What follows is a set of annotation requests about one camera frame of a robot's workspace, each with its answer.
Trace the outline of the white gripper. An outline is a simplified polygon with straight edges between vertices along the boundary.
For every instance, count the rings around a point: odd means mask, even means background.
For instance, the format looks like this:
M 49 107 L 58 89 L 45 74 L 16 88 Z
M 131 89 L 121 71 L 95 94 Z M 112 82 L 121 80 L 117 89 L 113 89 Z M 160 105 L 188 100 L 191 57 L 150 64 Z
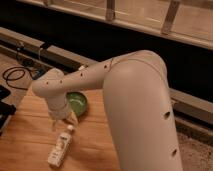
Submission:
M 66 119 L 68 116 L 68 120 L 73 125 L 78 124 L 78 119 L 76 115 L 71 112 L 70 106 L 65 97 L 48 99 L 47 106 L 49 115 L 52 118 L 52 130 L 56 130 L 58 120 Z

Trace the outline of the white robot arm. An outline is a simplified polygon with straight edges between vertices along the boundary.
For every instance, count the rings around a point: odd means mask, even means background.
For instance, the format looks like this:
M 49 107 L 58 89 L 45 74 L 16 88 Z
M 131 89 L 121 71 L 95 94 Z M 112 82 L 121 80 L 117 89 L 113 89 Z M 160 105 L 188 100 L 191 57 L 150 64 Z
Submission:
M 65 75 L 53 68 L 32 83 L 54 120 L 70 115 L 66 94 L 101 89 L 121 171 L 183 171 L 163 59 L 140 50 Z

